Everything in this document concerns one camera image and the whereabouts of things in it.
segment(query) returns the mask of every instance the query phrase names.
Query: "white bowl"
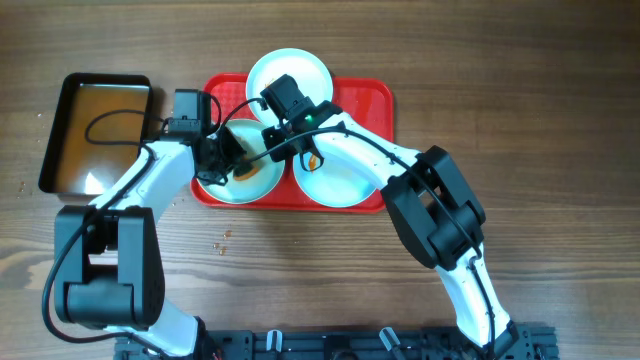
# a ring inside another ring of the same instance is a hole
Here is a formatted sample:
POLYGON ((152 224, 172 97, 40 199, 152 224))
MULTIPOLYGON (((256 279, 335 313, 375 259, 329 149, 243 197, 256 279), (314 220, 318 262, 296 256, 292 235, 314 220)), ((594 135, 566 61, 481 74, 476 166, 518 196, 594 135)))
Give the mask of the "white bowl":
MULTIPOLYGON (((253 66, 247 78, 247 99, 260 97, 260 92, 280 76, 293 77, 304 96, 315 105, 333 98, 333 82, 327 67, 310 52, 300 49, 280 49, 263 56, 253 66)), ((252 102, 249 108, 256 119, 265 125, 278 124, 271 109, 262 110, 260 104, 252 102)))
MULTIPOLYGON (((311 170, 311 153, 303 155, 307 170, 311 170)), ((293 175, 302 192, 311 200, 328 207, 345 208, 365 201, 376 188, 351 169, 325 160, 322 167, 312 172, 304 171, 300 155, 293 158, 293 175)))
MULTIPOLYGON (((266 151, 262 130, 267 126, 246 119, 229 120, 227 128, 238 139, 242 147, 247 151, 247 157, 252 157, 266 151)), ((259 168, 258 172, 246 180, 238 181, 229 174, 229 182, 225 186, 203 185, 200 186, 216 200, 228 204, 246 204, 261 199, 271 192, 282 178, 285 162, 274 163, 268 155, 253 163, 259 168)))

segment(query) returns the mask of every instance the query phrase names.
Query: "black cable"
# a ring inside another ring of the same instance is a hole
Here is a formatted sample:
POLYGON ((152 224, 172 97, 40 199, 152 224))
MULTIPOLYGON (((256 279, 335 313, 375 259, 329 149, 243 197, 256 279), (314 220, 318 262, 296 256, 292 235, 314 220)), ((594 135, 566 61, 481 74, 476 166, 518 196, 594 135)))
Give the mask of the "black cable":
POLYGON ((215 95, 208 92, 203 92, 203 94, 206 94, 209 97, 209 99, 211 99, 211 101, 213 101, 218 107, 218 121, 216 121, 215 129, 214 129, 215 131, 220 128, 220 121, 222 120, 222 106, 220 106, 220 101, 218 101, 218 98, 215 97, 215 95))
POLYGON ((240 105, 236 106, 235 109, 231 110, 231 112, 229 113, 229 115, 227 115, 227 117, 224 118, 224 121, 222 121, 222 123, 220 124, 220 126, 218 127, 218 130, 216 130, 216 132, 221 131, 221 129, 227 125, 227 123, 229 122, 229 120, 231 120, 231 117, 233 117, 233 115, 235 115, 238 111, 242 110, 243 107, 251 104, 252 102, 257 101, 257 102, 263 102, 264 99, 263 98, 251 98, 249 100, 243 101, 242 103, 240 103, 240 105))
POLYGON ((120 201, 124 195, 127 193, 127 191, 129 191, 131 189, 131 187, 133 187, 133 185, 135 185, 143 176, 144 174, 151 168, 151 166, 153 165, 153 162, 155 161, 155 155, 153 150, 146 144, 144 143, 138 143, 135 141, 102 141, 102 140, 93 140, 89 137, 89 132, 91 130, 91 128, 100 120, 111 116, 111 115, 115 115, 115 114, 122 114, 122 113, 132 113, 132 114, 139 114, 139 115, 143 115, 143 116, 149 116, 154 120, 158 120, 161 122, 164 122, 165 120, 157 117, 153 114, 148 114, 144 111, 138 111, 138 110, 130 110, 130 109, 122 109, 122 110, 114 110, 114 111, 109 111, 107 113, 104 113, 98 117, 96 117, 95 119, 93 119, 89 125, 87 126, 84 136, 85 136, 85 140, 90 143, 90 144, 94 144, 94 145, 130 145, 130 146, 140 146, 143 149, 145 149, 148 154, 149 157, 147 158, 146 163, 144 164, 144 166, 142 167, 142 169, 140 169, 140 171, 138 171, 132 178, 131 180, 129 180, 120 190, 118 190, 116 192, 116 194, 109 199, 102 207, 100 207, 100 209, 98 209, 95 213, 93 213, 93 215, 91 215, 85 222, 82 223, 82 225, 80 225, 80 227, 73 233, 73 235, 71 235, 71 237, 69 238, 69 240, 67 241, 67 243, 62 247, 62 249, 60 250, 58 256, 56 257, 53 266, 51 267, 51 270, 49 271, 49 275, 47 276, 47 280, 45 281, 45 285, 44 285, 44 289, 42 291, 42 319, 44 321, 45 326, 47 327, 47 330, 49 330, 49 332, 51 334, 53 334, 55 337, 57 337, 60 340, 69 342, 69 343, 73 343, 73 344, 86 344, 86 343, 92 343, 92 342, 96 342, 96 341, 103 341, 103 340, 108 340, 108 339, 113 339, 113 338, 117 338, 117 337, 126 337, 128 339, 131 339, 135 342, 140 343, 142 346, 145 346, 159 354, 161 354, 162 356, 165 357, 169 357, 166 353, 164 353, 161 349, 153 346, 152 344, 148 344, 146 341, 144 341, 143 339, 140 339, 139 337, 135 336, 132 333, 129 332, 115 332, 115 333, 110 333, 110 334, 103 334, 103 335, 98 335, 98 336, 91 336, 91 337, 84 337, 84 338, 77 338, 77 337, 73 337, 73 336, 69 336, 63 332, 61 332, 58 328, 56 328, 56 326, 53 324, 53 321, 51 319, 51 313, 49 311, 49 299, 51 298, 51 288, 53 287, 53 283, 54 280, 56 278, 56 275, 58 274, 58 271, 60 270, 60 267, 62 266, 62 263, 65 259, 65 257, 69 254, 69 251, 71 251, 71 248, 73 247, 73 245, 78 241, 78 239, 80 238, 80 236, 82 236, 87 229, 89 228, 89 226, 93 225, 98 219, 100 219, 102 216, 104 216, 104 214, 107 212, 107 210, 114 205, 115 203, 117 203, 118 201, 120 201))
POLYGON ((473 273, 473 277, 476 279, 476 283, 478 283, 478 287, 480 288, 480 292, 482 293, 482 297, 484 298, 484 303, 487 306, 487 315, 489 316, 489 331, 491 332, 491 342, 489 342, 487 357, 492 360, 495 356, 496 321, 494 319, 493 306, 491 306, 489 295, 487 295, 487 290, 482 284, 482 280, 480 279, 480 275, 478 274, 478 269, 475 265, 477 259, 478 258, 475 256, 469 259, 469 270, 471 270, 471 272, 473 273))

